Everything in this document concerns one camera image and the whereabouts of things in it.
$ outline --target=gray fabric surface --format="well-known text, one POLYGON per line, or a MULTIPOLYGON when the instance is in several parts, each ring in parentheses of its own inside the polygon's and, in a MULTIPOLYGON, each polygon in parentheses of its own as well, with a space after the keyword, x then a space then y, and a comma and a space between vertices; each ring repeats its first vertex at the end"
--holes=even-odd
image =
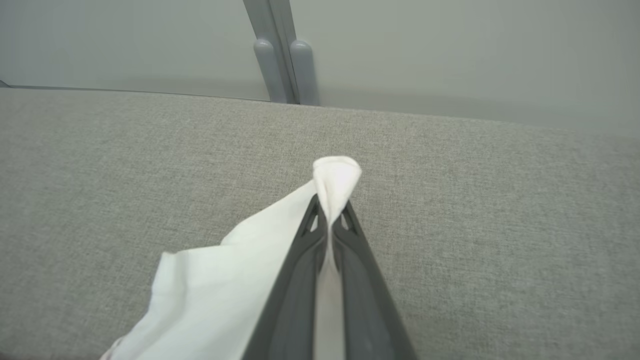
POLYGON ((640 141, 123 92, 0 89, 0 353, 98 358, 162 251, 215 245, 346 154, 423 359, 640 357, 640 141))

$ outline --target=cloth fold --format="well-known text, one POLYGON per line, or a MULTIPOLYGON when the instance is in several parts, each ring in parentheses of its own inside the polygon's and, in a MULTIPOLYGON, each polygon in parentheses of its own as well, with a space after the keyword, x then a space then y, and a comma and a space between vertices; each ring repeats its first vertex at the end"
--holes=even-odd
POLYGON ((101 359, 240 359, 311 197, 318 194, 332 224, 360 173, 351 158, 318 159, 313 180, 220 245, 162 254, 147 313, 101 359))

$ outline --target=cabinet door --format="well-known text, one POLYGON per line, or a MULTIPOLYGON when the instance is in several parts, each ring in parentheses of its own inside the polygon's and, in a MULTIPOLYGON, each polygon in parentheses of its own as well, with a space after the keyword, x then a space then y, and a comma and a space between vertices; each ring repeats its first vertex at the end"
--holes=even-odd
POLYGON ((238 0, 0 3, 0 80, 269 100, 238 0))
POLYGON ((640 136, 640 3, 290 0, 322 105, 640 136))

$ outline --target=white wall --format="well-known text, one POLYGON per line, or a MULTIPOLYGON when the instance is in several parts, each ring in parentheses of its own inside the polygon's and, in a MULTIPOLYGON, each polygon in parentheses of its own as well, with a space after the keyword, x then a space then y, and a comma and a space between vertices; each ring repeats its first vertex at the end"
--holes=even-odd
POLYGON ((241 0, 0 0, 0 80, 269 100, 241 0))
POLYGON ((324 106, 640 137, 638 0, 291 0, 324 106))

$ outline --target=gray table surface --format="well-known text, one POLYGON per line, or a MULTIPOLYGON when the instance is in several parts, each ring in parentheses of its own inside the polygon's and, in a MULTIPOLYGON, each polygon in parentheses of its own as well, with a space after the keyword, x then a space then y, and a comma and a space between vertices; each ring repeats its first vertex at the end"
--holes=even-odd
POLYGON ((218 244, 333 154, 363 168, 352 203, 421 358, 640 358, 639 140, 7 88, 0 353, 98 358, 144 314, 162 251, 218 244))

